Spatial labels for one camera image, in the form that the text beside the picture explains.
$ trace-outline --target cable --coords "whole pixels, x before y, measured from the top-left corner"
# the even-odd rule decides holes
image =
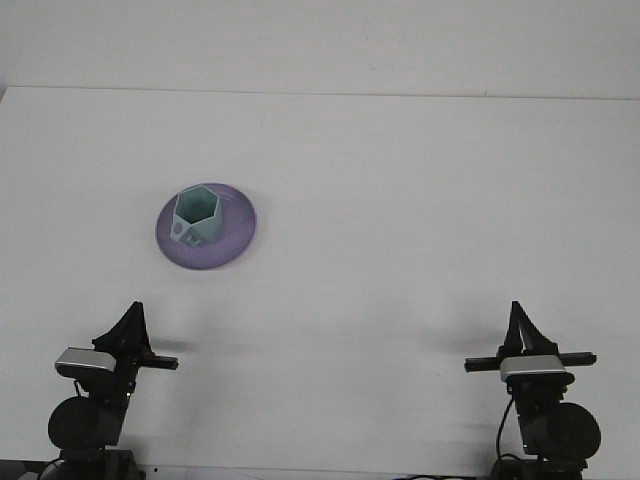
[[[498,435],[496,435],[496,455],[498,457],[497,462],[502,465],[502,454],[500,453],[500,438],[502,437],[502,430],[504,430],[504,424],[507,421],[507,415],[509,415],[509,410],[511,410],[511,406],[513,405],[513,397],[509,400],[509,404],[507,408],[504,409],[504,415],[502,415],[502,421],[500,422],[500,427],[498,428]]]
[[[79,397],[81,397],[82,394],[80,393],[80,382],[78,380],[74,380],[73,386],[76,387],[76,393],[78,394]]]
[[[496,461],[493,462],[493,466],[491,467],[491,473],[489,474],[489,479],[490,480],[497,480],[497,479],[500,478],[500,477],[496,476],[496,467],[500,464],[500,468],[503,468],[502,465],[501,465],[503,458],[511,458],[511,459],[515,460],[516,462],[518,462],[518,463],[521,463],[521,464],[524,463],[524,460],[521,459],[520,457],[518,457],[517,455],[514,455],[512,453],[503,453],[500,456],[500,460],[496,458]]]
[[[47,468],[49,468],[51,465],[53,465],[54,467],[58,468],[58,466],[56,465],[56,462],[59,462],[60,460],[62,460],[62,458],[58,457],[55,460],[51,460],[50,462],[47,462],[44,464],[44,467],[42,467],[42,470],[40,470],[40,473],[38,474],[38,476],[36,477],[36,480],[41,480],[42,479],[42,475],[44,475],[44,472],[47,470]]]
[[[476,477],[460,477],[451,475],[410,475],[408,477],[394,478],[393,480],[418,480],[419,478],[428,478],[430,480],[457,480],[475,479]]]

